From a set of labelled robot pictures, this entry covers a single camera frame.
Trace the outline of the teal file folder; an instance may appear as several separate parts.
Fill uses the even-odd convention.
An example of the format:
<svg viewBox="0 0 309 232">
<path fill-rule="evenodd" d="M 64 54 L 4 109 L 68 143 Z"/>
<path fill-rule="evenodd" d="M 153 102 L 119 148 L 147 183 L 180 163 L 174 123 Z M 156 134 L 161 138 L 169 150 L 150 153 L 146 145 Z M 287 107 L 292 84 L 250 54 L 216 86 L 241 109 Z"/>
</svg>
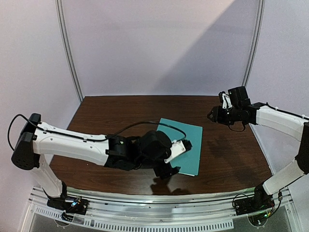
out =
<svg viewBox="0 0 309 232">
<path fill-rule="evenodd" d="M 164 132 L 172 142 L 171 155 L 165 163 L 180 167 L 180 174 L 197 176 L 203 128 L 166 118 L 161 118 L 159 123 L 157 130 Z"/>
</svg>

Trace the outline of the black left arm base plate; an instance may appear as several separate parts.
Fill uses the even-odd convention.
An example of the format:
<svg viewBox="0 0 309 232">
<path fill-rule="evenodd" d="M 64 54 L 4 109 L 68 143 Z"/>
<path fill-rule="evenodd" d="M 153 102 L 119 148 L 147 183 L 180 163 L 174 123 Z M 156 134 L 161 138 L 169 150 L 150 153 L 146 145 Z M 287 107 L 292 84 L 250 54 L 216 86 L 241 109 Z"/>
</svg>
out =
<svg viewBox="0 0 309 232">
<path fill-rule="evenodd" d="M 89 207 L 89 200 L 78 197 L 61 195 L 60 197 L 48 197 L 47 206 L 66 213 L 85 215 Z"/>
</svg>

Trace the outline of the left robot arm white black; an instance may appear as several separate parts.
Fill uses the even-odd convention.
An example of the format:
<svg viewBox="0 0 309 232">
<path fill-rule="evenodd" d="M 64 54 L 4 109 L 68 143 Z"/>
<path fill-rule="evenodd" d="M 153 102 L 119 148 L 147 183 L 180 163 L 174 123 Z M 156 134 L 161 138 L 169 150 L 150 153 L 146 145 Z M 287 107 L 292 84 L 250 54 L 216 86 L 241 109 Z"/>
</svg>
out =
<svg viewBox="0 0 309 232">
<path fill-rule="evenodd" d="M 32 171 L 45 194 L 62 210 L 72 205 L 66 186 L 47 164 L 45 155 L 53 154 L 85 160 L 99 166 L 131 171 L 153 169 L 162 179 L 179 172 L 171 161 L 187 151 L 184 140 L 171 141 L 162 131 L 151 130 L 143 136 L 123 137 L 120 133 L 93 135 L 63 130 L 41 121 L 40 114 L 26 119 L 15 146 L 12 163 Z"/>
</svg>

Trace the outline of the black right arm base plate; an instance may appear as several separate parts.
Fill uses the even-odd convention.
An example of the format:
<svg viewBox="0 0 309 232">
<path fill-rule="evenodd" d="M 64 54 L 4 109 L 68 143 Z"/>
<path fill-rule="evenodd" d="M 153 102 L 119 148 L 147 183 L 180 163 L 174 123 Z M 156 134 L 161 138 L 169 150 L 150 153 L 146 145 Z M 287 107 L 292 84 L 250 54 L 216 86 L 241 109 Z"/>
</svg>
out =
<svg viewBox="0 0 309 232">
<path fill-rule="evenodd" d="M 237 194 L 232 200 L 232 207 L 235 209 L 237 216 L 262 212 L 264 213 L 264 218 L 268 218 L 279 208 L 279 206 L 275 207 L 272 195 L 262 196 L 257 193 L 252 197 L 243 193 Z"/>
</svg>

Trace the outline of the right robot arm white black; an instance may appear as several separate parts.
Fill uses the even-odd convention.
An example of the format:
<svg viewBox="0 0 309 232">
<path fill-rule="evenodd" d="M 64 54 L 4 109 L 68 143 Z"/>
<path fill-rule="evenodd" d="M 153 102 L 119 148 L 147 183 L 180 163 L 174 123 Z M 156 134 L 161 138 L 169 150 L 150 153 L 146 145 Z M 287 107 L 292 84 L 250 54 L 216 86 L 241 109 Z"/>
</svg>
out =
<svg viewBox="0 0 309 232">
<path fill-rule="evenodd" d="M 237 214 L 267 209 L 274 205 L 274 193 L 309 173 L 309 119 L 277 109 L 268 103 L 251 103 L 244 86 L 220 92 L 219 100 L 221 104 L 213 107 L 207 115 L 210 121 L 228 127 L 235 122 L 241 122 L 243 126 L 264 126 L 300 142 L 298 154 L 287 166 L 256 186 L 253 197 L 235 200 L 232 204 Z"/>
</svg>

